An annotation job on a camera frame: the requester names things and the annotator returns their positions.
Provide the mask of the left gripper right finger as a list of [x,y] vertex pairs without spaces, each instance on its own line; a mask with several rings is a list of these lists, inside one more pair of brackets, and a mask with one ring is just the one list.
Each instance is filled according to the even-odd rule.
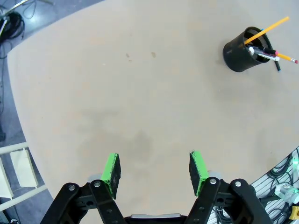
[[244,179],[226,183],[210,176],[198,151],[189,153],[189,174],[197,197],[185,224],[207,224],[214,207],[222,207],[232,224],[272,224],[272,220]]

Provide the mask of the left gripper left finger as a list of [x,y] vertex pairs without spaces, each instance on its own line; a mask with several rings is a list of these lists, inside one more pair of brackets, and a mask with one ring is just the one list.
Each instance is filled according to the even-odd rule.
[[115,199],[121,176],[118,153],[109,155],[102,176],[87,182],[64,184],[41,224],[80,224],[89,210],[96,209],[103,224],[125,224]]

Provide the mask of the white pen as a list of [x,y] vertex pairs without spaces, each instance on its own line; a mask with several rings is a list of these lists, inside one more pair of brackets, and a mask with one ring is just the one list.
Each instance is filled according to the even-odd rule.
[[250,52],[251,55],[256,54],[260,57],[263,57],[263,58],[266,58],[266,59],[269,59],[269,60],[273,60],[275,62],[278,62],[280,60],[280,57],[278,57],[277,52],[275,52],[274,54],[267,53],[264,50],[259,49],[258,47],[255,47],[255,46],[249,46],[249,52]]

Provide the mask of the yellow pencil with pink eraser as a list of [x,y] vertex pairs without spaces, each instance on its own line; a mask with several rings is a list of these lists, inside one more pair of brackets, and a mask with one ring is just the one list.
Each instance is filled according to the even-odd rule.
[[283,59],[285,59],[285,60],[288,60],[288,61],[290,61],[290,62],[293,62],[293,63],[295,63],[295,64],[298,64],[298,63],[299,63],[299,61],[298,61],[297,59],[291,58],[291,57],[289,57],[289,56],[286,56],[286,55],[283,55],[283,54],[280,54],[280,53],[278,53],[277,56],[280,57],[280,58],[283,58]]

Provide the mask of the black mesh pen holder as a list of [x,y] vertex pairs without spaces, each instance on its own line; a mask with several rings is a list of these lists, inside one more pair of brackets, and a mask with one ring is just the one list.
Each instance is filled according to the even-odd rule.
[[251,55],[249,48],[244,42],[261,32],[261,29],[256,27],[248,27],[235,39],[226,43],[223,47],[223,59],[225,64],[235,72],[243,72],[254,66],[267,63],[269,59],[257,54]]

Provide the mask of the grey ribbed mat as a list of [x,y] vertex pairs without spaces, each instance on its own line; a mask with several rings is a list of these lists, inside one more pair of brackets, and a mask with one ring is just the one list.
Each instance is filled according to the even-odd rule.
[[292,204],[274,194],[275,187],[282,183],[299,190],[299,147],[252,184],[273,224],[299,224],[299,220],[289,219]]

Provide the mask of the clear plastic block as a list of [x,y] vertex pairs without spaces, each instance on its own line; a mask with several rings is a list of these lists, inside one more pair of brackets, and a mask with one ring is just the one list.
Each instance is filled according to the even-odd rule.
[[277,185],[274,194],[287,203],[299,203],[299,190],[288,183]]

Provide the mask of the white metal frame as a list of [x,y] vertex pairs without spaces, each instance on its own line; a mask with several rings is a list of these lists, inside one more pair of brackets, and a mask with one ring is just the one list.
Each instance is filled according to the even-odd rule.
[[46,185],[40,185],[37,181],[27,142],[0,147],[0,155],[2,154],[10,155],[19,185],[25,188],[32,188],[32,190],[21,196],[14,197],[7,174],[4,170],[3,162],[0,158],[0,198],[10,199],[5,203],[0,204],[0,211],[15,206],[47,189]]

